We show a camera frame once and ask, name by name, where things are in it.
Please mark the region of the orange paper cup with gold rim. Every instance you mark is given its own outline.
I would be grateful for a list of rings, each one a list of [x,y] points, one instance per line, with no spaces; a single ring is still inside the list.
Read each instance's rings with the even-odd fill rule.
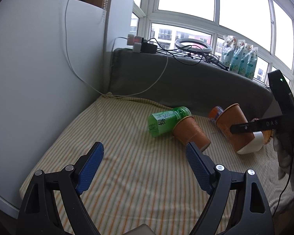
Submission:
[[[214,121],[237,154],[250,154],[263,147],[263,133],[253,132],[238,103],[226,109],[215,107]]]

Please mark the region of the orange paper cup lying down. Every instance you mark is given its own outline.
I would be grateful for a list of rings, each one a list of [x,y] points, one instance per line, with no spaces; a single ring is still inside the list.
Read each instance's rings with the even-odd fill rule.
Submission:
[[[192,116],[182,118],[176,124],[172,133],[183,145],[194,142],[201,152],[205,151],[211,144],[202,128]]]

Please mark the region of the blue labelled bottle orange cap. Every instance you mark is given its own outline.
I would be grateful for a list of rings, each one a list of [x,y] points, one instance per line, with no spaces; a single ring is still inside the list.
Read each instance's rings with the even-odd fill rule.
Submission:
[[[219,118],[219,116],[224,112],[224,110],[222,109],[222,107],[220,106],[215,106],[210,112],[209,112],[209,120],[212,123],[216,123],[217,119]]]

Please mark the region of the teal refill pouch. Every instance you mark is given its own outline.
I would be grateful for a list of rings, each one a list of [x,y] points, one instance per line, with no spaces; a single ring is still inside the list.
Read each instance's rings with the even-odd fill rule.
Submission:
[[[242,55],[242,59],[240,61],[240,67],[238,70],[238,74],[241,76],[244,76],[246,73],[246,68],[247,68],[247,64],[251,55],[252,48],[253,48],[253,45],[250,45],[248,43],[246,43],[244,46],[243,55]]]
[[[224,43],[222,44],[221,58],[220,62],[226,66],[230,67],[231,60],[234,56],[234,51],[237,46],[236,36],[224,36]]]
[[[258,47],[254,47],[252,48],[250,52],[250,57],[248,59],[248,64],[247,64],[246,72],[245,72],[246,78],[251,80],[253,79],[257,61],[258,61]]]
[[[240,61],[242,59],[245,48],[245,40],[239,40],[237,43],[237,49],[235,50],[230,63],[230,71],[237,73],[240,67]]]

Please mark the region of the grey back cushion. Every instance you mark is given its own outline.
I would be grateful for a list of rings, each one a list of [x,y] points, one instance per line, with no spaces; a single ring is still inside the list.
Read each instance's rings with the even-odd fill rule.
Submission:
[[[108,90],[115,96],[132,95],[167,107],[185,106],[204,117],[215,106],[225,109],[234,103],[247,120],[280,114],[270,89],[258,82],[215,65],[127,48],[113,52]]]

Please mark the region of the green plastic bottle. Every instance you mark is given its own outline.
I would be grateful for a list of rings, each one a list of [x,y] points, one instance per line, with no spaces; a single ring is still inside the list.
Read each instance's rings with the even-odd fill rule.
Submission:
[[[148,130],[153,137],[158,137],[172,132],[180,120],[191,115],[187,107],[177,107],[172,110],[150,114],[147,119]]]

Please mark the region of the black power adapter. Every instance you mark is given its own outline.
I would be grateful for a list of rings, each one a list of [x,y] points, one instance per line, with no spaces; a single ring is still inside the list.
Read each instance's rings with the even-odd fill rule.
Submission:
[[[146,39],[142,39],[140,52],[147,54],[155,54],[157,52],[157,45],[149,43]]]

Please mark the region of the white power strip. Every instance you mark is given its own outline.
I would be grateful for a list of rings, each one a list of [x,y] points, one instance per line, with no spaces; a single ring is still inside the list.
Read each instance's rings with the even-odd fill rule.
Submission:
[[[132,47],[132,51],[135,53],[141,52],[143,43],[143,37],[128,34],[127,45]]]

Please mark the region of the white cabinet side panel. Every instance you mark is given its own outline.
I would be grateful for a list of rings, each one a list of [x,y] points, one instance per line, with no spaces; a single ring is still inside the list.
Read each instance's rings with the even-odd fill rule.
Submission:
[[[0,210],[102,83],[105,11],[77,0],[0,2]]]

